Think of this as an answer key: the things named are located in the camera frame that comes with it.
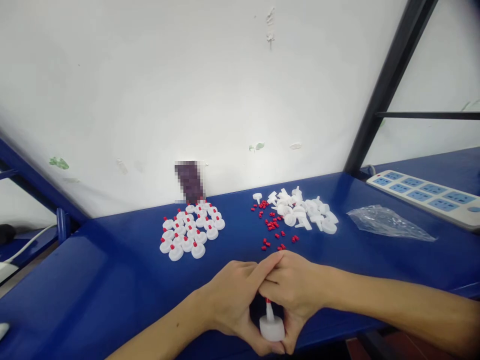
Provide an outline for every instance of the blue metal frame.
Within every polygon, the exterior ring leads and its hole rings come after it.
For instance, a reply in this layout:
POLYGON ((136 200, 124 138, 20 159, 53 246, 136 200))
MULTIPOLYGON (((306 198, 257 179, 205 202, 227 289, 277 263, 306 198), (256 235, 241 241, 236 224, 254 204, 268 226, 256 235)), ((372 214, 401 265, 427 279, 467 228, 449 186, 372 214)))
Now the blue metal frame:
POLYGON ((74 203, 40 175, 5 141, 0 139, 0 180, 10 178, 23 190, 37 199, 52 213, 57 214, 59 239, 64 241, 71 234, 70 220, 75 228, 89 217, 74 203))

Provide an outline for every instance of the blurred object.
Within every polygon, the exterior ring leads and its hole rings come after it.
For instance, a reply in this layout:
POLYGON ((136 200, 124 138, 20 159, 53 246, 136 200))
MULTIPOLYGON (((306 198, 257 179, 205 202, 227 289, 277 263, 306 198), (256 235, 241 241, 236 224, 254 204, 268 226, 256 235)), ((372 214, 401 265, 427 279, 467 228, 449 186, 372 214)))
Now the blurred object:
POLYGON ((0 225, 0 245, 11 242, 15 238, 15 235, 17 235, 17 231, 12 225, 0 225))
POLYGON ((361 207, 346 214, 362 231, 394 238, 410 238, 428 242, 437 240, 395 211, 381 205, 361 207))
POLYGON ((197 161, 176 161, 175 172, 188 204, 195 204, 199 200, 205 199, 202 176, 197 161))

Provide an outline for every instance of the blue tabletop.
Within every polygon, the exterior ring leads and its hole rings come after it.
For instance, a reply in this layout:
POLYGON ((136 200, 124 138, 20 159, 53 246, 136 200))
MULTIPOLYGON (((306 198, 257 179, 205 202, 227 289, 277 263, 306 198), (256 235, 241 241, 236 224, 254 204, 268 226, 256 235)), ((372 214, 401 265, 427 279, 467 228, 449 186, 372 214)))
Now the blue tabletop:
MULTIPOLYGON (((208 200, 221 211, 226 227, 216 240, 205 244, 206 254, 199 260, 186 253, 172 262, 159 251, 163 216, 171 217, 178 204, 88 221, 0 299, 0 321, 11 324, 0 342, 0 359, 103 359, 208 282, 230 260, 259 262, 280 243, 315 263, 420 283, 466 297, 480 295, 480 241, 476 235, 347 174, 208 200), (336 234, 282 224, 278 230, 287 236, 277 240, 273 231, 268 232, 265 218, 258 218, 258 210, 250 210, 253 193, 260 192, 265 198, 282 187, 290 192, 296 186, 305 199, 320 195, 330 204, 339 219, 336 234), (393 209, 438 240, 392 238, 358 230, 346 212, 374 204, 393 209), (300 241, 292 244, 288 239, 293 235, 300 241), (263 238, 272 243, 266 252, 261 251, 263 238)), ((253 317, 264 309, 263 301, 254 301, 253 317)), ((297 346, 344 338, 382 325, 365 316, 322 309, 306 324, 297 346)), ((242 340, 209 331, 179 356, 199 358, 256 356, 242 340)))

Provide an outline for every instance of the clear plastic bag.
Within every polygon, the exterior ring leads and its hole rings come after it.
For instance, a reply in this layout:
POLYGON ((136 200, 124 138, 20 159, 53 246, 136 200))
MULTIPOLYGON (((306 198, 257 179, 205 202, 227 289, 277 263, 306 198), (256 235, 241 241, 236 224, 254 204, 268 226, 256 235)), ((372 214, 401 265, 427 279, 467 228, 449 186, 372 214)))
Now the clear plastic bag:
POLYGON ((414 223, 399 216, 395 211, 381 205, 354 209, 347 212, 347 215, 360 230, 369 233, 428 242, 437 240, 414 223))

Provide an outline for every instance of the white plastic cap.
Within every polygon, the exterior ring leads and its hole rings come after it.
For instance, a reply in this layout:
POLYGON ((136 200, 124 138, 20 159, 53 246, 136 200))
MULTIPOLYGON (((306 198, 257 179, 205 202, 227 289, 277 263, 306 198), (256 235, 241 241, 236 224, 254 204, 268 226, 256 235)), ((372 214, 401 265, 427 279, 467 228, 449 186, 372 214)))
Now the white plastic cap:
POLYGON ((172 261, 180 260, 180 258, 184 255, 184 250, 181 246, 170 245, 170 252, 168 253, 168 257, 172 261))
POLYGON ((193 244, 193 247, 191 248, 191 255, 195 259, 200 259, 203 255, 205 255, 205 246, 201 242, 195 242, 193 244))
POLYGON ((253 199, 256 200, 256 202, 258 203, 258 205, 260 205, 260 199, 262 198, 262 194, 259 193, 259 192, 256 192, 253 194, 253 199))

